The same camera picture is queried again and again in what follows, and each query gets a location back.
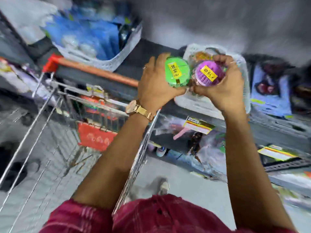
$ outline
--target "cart wheel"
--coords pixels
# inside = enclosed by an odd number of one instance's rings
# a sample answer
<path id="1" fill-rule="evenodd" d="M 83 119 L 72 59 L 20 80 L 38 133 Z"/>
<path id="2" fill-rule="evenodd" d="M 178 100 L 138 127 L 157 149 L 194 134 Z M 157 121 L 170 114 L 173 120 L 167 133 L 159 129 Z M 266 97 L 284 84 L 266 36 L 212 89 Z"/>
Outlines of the cart wheel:
<path id="1" fill-rule="evenodd" d="M 33 123 L 34 119 L 35 118 L 31 113 L 27 113 L 21 117 L 21 123 L 22 125 L 29 127 Z"/>

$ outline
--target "shopping cart handle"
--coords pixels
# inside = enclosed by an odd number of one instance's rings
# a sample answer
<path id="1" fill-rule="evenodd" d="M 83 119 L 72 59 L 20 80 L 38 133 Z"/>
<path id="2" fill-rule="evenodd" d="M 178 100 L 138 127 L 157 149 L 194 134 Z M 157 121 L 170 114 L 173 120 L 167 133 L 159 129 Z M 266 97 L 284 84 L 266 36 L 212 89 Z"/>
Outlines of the shopping cart handle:
<path id="1" fill-rule="evenodd" d="M 129 78 L 120 74 L 116 74 L 113 72 L 109 72 L 106 70 L 101 70 L 83 63 L 78 63 L 78 62 L 74 62 L 74 61 L 70 61 L 65 59 L 62 56 L 56 55 L 56 54 L 52 54 L 47 62 L 47 64 L 44 66 L 44 70 L 46 70 L 46 72 L 51 72 L 52 70 L 55 72 L 57 70 L 57 67 L 55 67 L 55 65 L 63 65 L 66 67 L 70 67 L 70 68 L 75 68 L 78 70 L 81 70 L 83 72 L 87 72 L 90 74 L 95 74 L 97 76 L 103 77 L 103 78 L 107 78 L 109 80 L 112 81 L 116 81 L 119 83 L 123 83 L 132 87 L 138 87 L 138 80 L 133 79 L 133 78 Z"/>

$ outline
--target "watch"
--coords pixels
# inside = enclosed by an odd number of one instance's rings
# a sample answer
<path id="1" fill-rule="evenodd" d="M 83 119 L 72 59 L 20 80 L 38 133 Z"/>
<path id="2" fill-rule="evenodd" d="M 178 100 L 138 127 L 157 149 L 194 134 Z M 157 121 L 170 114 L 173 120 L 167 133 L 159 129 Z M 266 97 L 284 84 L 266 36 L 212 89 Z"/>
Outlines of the watch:
<path id="1" fill-rule="evenodd" d="M 139 105 L 137 100 L 131 101 L 125 108 L 125 112 L 127 114 L 140 113 L 145 116 L 150 122 L 153 121 L 154 115 L 152 113 L 148 113 L 146 109 L 144 109 L 141 105 Z"/>

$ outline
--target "person's right hand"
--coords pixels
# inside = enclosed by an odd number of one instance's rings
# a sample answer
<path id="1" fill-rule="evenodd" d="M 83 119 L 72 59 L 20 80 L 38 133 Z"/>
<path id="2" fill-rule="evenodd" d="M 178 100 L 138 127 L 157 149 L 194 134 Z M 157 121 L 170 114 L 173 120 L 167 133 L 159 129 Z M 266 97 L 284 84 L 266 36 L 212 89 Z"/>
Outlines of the person's right hand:
<path id="1" fill-rule="evenodd" d="M 244 80 L 234 59 L 229 55 L 215 55 L 214 60 L 227 66 L 225 78 L 216 86 L 192 86 L 190 91 L 208 97 L 223 116 L 245 114 L 243 102 Z"/>

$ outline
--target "red plaid shirt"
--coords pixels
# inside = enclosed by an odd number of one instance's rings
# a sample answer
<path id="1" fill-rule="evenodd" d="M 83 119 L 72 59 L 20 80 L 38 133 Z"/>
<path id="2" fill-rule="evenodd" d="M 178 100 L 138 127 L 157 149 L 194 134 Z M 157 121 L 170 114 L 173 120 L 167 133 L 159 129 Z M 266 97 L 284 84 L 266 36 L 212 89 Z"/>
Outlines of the red plaid shirt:
<path id="1" fill-rule="evenodd" d="M 111 210 L 98 209 L 67 200 L 50 215 L 40 233 L 98 232 L 232 232 L 212 212 L 171 194 L 154 195 L 123 205 L 111 216 Z M 237 233 L 252 233 L 236 230 Z M 273 233 L 294 233 L 275 229 Z"/>

